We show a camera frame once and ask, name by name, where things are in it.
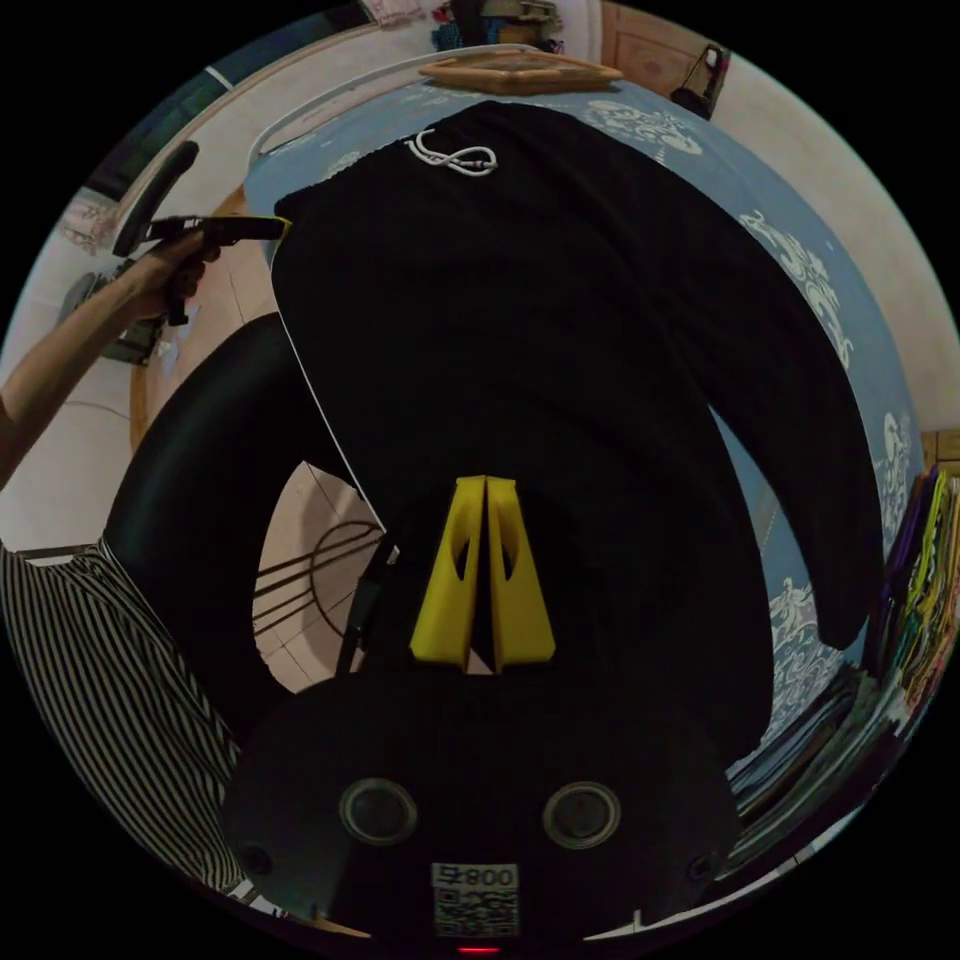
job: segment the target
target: human arm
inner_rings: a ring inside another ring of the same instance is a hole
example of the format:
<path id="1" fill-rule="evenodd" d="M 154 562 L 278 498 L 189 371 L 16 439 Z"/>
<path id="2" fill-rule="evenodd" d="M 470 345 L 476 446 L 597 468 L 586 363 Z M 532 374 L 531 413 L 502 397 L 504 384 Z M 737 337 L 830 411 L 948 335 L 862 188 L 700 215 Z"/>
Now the human arm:
<path id="1" fill-rule="evenodd" d="M 170 293 L 192 296 L 218 255 L 203 250 L 199 230 L 154 247 L 27 353 L 0 388 L 0 490 L 103 351 L 137 320 L 163 314 Z"/>

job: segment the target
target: colorful cloth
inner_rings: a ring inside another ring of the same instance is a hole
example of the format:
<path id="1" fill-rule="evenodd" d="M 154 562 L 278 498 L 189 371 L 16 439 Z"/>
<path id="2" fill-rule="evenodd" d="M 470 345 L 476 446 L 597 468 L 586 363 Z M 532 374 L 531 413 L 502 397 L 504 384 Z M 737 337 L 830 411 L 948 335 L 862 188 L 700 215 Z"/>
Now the colorful cloth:
<path id="1" fill-rule="evenodd" d="M 420 0 L 363 0 L 363 5 L 381 27 L 396 27 L 426 16 Z"/>

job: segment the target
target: black and white striped fabric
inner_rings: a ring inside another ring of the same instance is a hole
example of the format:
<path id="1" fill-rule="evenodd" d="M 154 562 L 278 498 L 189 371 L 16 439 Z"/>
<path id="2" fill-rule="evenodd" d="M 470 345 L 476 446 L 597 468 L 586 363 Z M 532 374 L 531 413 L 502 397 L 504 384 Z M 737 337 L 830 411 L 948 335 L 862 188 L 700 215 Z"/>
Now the black and white striped fabric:
<path id="1" fill-rule="evenodd" d="M 47 729 L 114 819 L 204 886 L 241 883 L 218 819 L 239 748 L 106 544 L 53 566 L 0 544 L 0 616 Z"/>

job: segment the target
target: door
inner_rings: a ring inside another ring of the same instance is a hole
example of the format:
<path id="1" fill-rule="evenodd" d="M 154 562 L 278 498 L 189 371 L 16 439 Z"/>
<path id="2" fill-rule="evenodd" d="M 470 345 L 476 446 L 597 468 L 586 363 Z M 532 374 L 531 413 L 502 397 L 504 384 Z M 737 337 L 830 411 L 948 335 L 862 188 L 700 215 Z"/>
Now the door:
<path id="1" fill-rule="evenodd" d="M 690 73 L 708 46 L 722 49 L 706 37 L 651 13 L 617 3 L 603 4 L 602 63 L 662 97 L 669 97 L 685 81 L 694 92 L 705 92 L 709 67 L 701 61 L 692 76 Z M 721 83 L 722 78 L 712 90 L 712 103 Z"/>

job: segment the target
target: qr code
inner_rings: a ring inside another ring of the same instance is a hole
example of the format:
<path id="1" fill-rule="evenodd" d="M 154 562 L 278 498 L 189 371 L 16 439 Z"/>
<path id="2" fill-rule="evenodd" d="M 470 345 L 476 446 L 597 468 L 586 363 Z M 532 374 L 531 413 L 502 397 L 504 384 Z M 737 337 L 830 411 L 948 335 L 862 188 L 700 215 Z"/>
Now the qr code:
<path id="1" fill-rule="evenodd" d="M 434 931 L 439 937 L 516 937 L 516 864 L 433 864 Z"/>

